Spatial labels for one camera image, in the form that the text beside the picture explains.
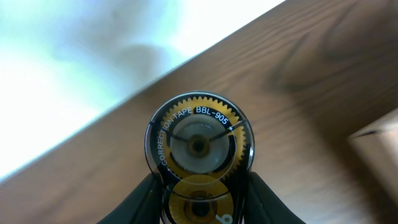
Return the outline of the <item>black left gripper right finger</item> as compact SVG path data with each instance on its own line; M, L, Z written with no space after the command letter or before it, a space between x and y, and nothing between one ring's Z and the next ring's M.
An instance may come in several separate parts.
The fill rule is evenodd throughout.
M305 224L255 172L251 172L249 175L244 223Z

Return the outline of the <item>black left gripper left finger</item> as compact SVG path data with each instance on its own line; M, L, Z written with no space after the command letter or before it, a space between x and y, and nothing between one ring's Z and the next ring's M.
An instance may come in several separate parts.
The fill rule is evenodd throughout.
M162 193L160 175L148 174L98 224L159 224L162 210Z

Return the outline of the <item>correction tape dispenser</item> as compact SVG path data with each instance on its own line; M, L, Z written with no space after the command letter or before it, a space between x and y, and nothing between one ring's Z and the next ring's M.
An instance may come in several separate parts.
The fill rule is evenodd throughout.
M235 103L208 91L171 98L151 117L144 150L162 222L243 221L254 134Z

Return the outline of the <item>brown cardboard box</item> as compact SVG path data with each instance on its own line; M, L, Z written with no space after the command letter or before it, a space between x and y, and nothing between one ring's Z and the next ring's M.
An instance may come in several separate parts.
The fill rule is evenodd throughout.
M348 141L397 202L397 110L352 134Z

